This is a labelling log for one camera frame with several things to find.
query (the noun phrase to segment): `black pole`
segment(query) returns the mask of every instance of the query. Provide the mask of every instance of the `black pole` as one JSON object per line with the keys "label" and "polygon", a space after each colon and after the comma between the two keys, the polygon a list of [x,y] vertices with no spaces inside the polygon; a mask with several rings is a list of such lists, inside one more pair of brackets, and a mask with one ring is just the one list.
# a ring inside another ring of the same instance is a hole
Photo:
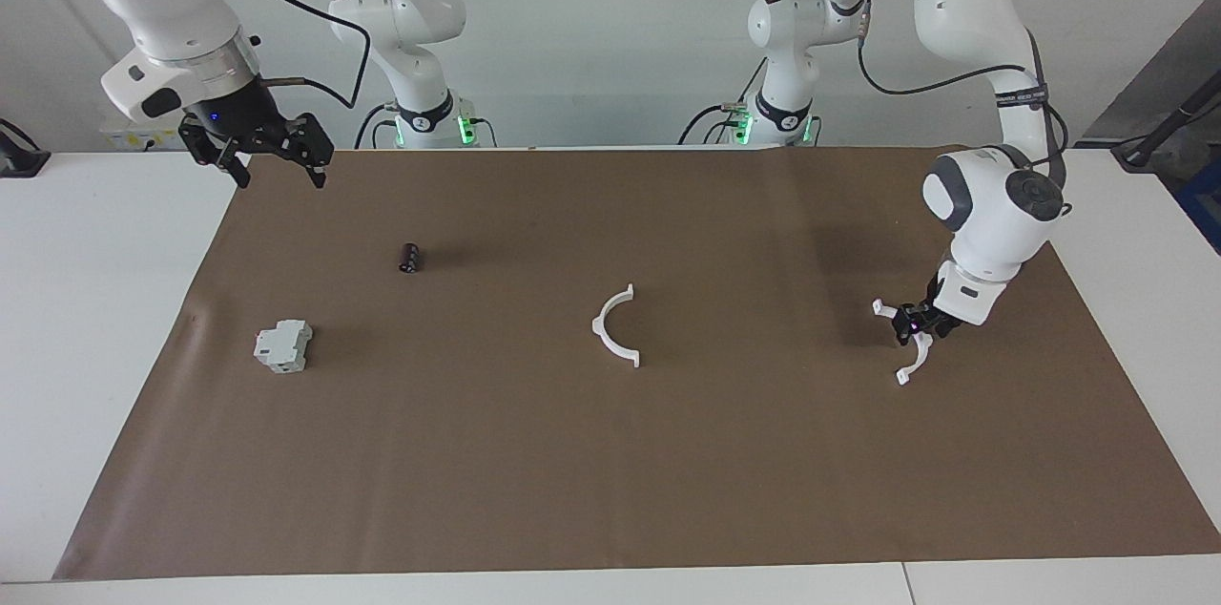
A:
{"label": "black pole", "polygon": [[1170,139],[1170,136],[1177,133],[1179,128],[1187,125],[1190,119],[1204,109],[1212,100],[1212,97],[1221,94],[1221,71],[1214,73],[1211,78],[1203,87],[1200,87],[1195,93],[1178,108],[1177,111],[1171,114],[1165,121],[1161,122],[1156,130],[1138,145],[1132,148],[1117,148],[1112,150],[1115,158],[1120,160],[1126,169],[1144,169],[1149,165],[1149,158],[1153,153],[1161,147],[1165,141]]}
{"label": "black pole", "polygon": [[4,164],[0,164],[0,178],[33,178],[51,158],[49,152],[27,152],[18,148],[17,143],[4,132],[0,132],[0,155],[5,159]]}

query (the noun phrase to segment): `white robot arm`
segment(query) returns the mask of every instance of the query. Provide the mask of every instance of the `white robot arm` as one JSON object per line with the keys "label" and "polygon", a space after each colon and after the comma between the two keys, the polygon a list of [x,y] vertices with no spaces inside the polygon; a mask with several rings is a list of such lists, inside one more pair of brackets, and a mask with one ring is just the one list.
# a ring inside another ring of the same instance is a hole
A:
{"label": "white robot arm", "polygon": [[[751,39],[767,49],[762,89],[750,101],[750,142],[797,142],[818,78],[812,46],[858,40],[862,54],[872,0],[759,0]],[[894,321],[904,345],[915,332],[945,337],[963,321],[982,325],[1029,258],[1071,210],[1061,194],[1062,149],[1033,38],[1012,0],[916,0],[916,29],[934,54],[974,67],[996,94],[1004,143],[946,154],[924,180],[924,200],[955,232],[950,254],[923,303],[904,306]],[[885,90],[915,94],[921,90]],[[1048,165],[1048,174],[1035,169]]]}
{"label": "white robot arm", "polygon": [[[132,32],[136,49],[103,78],[133,121],[187,110],[179,132],[197,161],[215,164],[238,186],[249,174],[237,153],[271,153],[326,182],[333,147],[317,119],[280,115],[241,23],[223,0],[104,0]],[[210,138],[225,141],[216,148]]]}
{"label": "white robot arm", "polygon": [[[473,108],[449,89],[437,57],[420,46],[462,34],[466,26],[463,0],[333,0],[331,15],[360,24],[372,37],[372,59],[394,89],[404,147],[476,143]],[[344,43],[363,44],[352,29],[333,29]]]}

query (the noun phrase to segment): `brown mat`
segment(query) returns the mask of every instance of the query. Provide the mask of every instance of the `brown mat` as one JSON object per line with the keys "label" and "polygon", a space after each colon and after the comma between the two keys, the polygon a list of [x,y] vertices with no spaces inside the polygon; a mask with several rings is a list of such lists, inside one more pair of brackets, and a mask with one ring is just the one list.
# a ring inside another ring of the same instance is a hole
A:
{"label": "brown mat", "polygon": [[[256,159],[56,578],[1221,551],[1051,249],[897,386],[930,159]],[[590,331],[629,281],[640,370]]]}

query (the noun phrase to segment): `white c-shaped part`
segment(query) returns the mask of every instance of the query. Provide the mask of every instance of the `white c-shaped part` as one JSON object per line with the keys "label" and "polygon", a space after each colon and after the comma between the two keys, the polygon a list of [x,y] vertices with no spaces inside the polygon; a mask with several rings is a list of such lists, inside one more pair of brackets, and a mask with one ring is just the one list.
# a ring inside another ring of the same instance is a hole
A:
{"label": "white c-shaped part", "polygon": [[[899,315],[899,310],[895,309],[894,307],[886,307],[885,304],[882,304],[880,299],[874,299],[873,314],[877,317],[885,317],[886,319],[894,319],[895,317]],[[916,339],[916,363],[912,364],[911,367],[899,369],[897,372],[895,372],[895,378],[899,379],[899,385],[907,385],[908,383],[911,383],[912,374],[915,374],[917,369],[923,367],[924,362],[928,362],[928,351],[929,348],[933,347],[933,336],[923,331],[916,334],[912,337]]]}
{"label": "white c-shaped part", "polygon": [[628,290],[620,292],[619,295],[610,297],[604,306],[602,306],[602,313],[593,319],[593,334],[602,339],[602,345],[607,346],[612,353],[617,357],[623,357],[624,359],[631,361],[632,365],[637,369],[640,368],[640,352],[636,350],[628,350],[623,345],[619,345],[607,335],[607,314],[615,307],[636,298],[636,288],[631,284],[628,284]]}

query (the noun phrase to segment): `white plastic part held by gripper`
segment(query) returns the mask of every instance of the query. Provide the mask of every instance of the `white plastic part held by gripper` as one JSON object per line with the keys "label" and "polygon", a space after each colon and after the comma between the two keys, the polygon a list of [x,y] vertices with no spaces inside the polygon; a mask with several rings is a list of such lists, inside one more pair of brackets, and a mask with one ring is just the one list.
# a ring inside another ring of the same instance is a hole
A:
{"label": "white plastic part held by gripper", "polygon": [[305,347],[314,337],[314,329],[305,321],[286,320],[275,329],[259,334],[254,358],[277,374],[305,370]]}
{"label": "white plastic part held by gripper", "polygon": [[617,357],[623,357],[632,363],[637,369],[640,368],[640,352],[636,350],[628,350],[623,345],[619,345],[607,335],[607,314],[615,307],[636,298],[636,288],[631,284],[628,284],[628,290],[620,292],[619,295],[610,297],[604,306],[602,306],[602,313],[593,319],[593,335],[602,339],[602,345],[607,346],[612,353]]}
{"label": "white plastic part held by gripper", "polygon": [[[899,310],[895,309],[894,307],[886,307],[885,304],[882,304],[880,299],[874,299],[873,314],[875,317],[894,319],[895,317],[899,315]],[[915,334],[912,339],[916,341],[916,363],[912,364],[911,367],[899,369],[897,372],[895,372],[895,378],[899,379],[899,385],[907,385],[908,383],[911,383],[912,374],[915,374],[917,369],[923,367],[924,362],[928,362],[928,351],[930,347],[933,347],[933,336],[923,331]]]}

